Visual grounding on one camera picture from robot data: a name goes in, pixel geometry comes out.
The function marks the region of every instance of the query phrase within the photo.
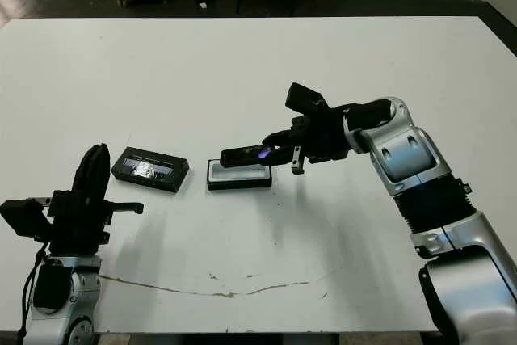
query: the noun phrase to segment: cable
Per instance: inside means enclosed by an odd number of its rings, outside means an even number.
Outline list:
[[[32,289],[34,288],[34,279],[36,278],[36,271],[38,270],[38,266],[44,260],[45,250],[47,249],[48,243],[46,242],[37,252],[36,252],[36,260],[34,261],[34,267],[29,272],[29,276],[27,280],[25,280],[25,284],[23,285],[22,292],[22,325],[18,330],[18,340],[17,345],[23,345],[23,339],[27,334],[27,316],[29,315],[29,307],[30,307],[30,297],[32,294]]]

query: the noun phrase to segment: white table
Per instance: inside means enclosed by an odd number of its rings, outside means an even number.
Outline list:
[[[101,141],[113,162],[130,145],[191,166],[177,195],[111,178],[107,199],[145,214],[108,227],[101,273],[129,283],[103,280],[98,331],[435,329],[368,156],[208,192],[208,159],[290,125],[292,81],[330,105],[404,99],[517,258],[517,60],[477,18],[15,20],[0,30],[2,200],[69,189]],[[1,224],[0,329],[16,330],[38,245]]]

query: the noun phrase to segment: purple light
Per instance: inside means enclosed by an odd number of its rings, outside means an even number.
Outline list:
[[[271,149],[267,147],[258,153],[258,159],[264,159],[267,155],[271,153]]]

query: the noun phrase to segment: scratch mark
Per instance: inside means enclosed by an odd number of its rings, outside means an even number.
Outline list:
[[[335,268],[334,270],[329,271],[325,275],[320,276],[319,278],[317,278],[314,283],[319,282],[320,280],[324,280],[326,277],[331,276],[331,275],[335,274],[336,272],[340,272],[344,268],[345,268],[345,265],[342,265],[340,268]]]
[[[289,286],[298,286],[298,285],[302,285],[302,284],[310,284],[310,283],[309,282],[292,282],[292,283],[286,283],[286,284],[277,284],[276,286],[259,288],[258,290],[255,290],[252,292],[247,292],[244,295],[254,295],[254,294],[258,294],[259,292],[262,292],[262,291],[272,290],[273,288],[284,288],[284,287],[289,287]]]
[[[222,292],[216,292],[214,294],[206,294],[210,297],[223,297],[223,298],[230,298],[230,299],[234,299],[235,298],[235,295],[237,294],[234,294],[233,292],[229,292],[227,294],[224,294]]]
[[[180,293],[180,294],[186,294],[186,295],[196,295],[196,296],[200,296],[200,297],[221,297],[221,298],[229,298],[229,299],[234,299],[235,297],[245,297],[245,296],[249,296],[249,295],[254,295],[254,294],[258,294],[259,292],[269,291],[269,290],[273,290],[275,288],[285,288],[285,287],[290,287],[290,286],[299,286],[299,285],[310,284],[310,282],[292,282],[292,283],[277,284],[274,286],[259,288],[258,290],[254,290],[251,292],[208,293],[208,292],[182,291],[182,290],[177,290],[175,288],[167,288],[167,287],[155,286],[152,284],[132,282],[131,280],[123,280],[121,278],[112,278],[111,276],[106,276],[106,275],[99,275],[99,278],[102,278],[105,280],[112,280],[114,282],[122,283],[122,284],[130,284],[132,286],[153,288],[155,290],[160,290],[160,291],[174,292],[174,293]]]

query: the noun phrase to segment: black box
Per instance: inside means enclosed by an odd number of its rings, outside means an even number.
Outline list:
[[[187,159],[127,147],[111,169],[115,178],[177,192],[188,172]]]

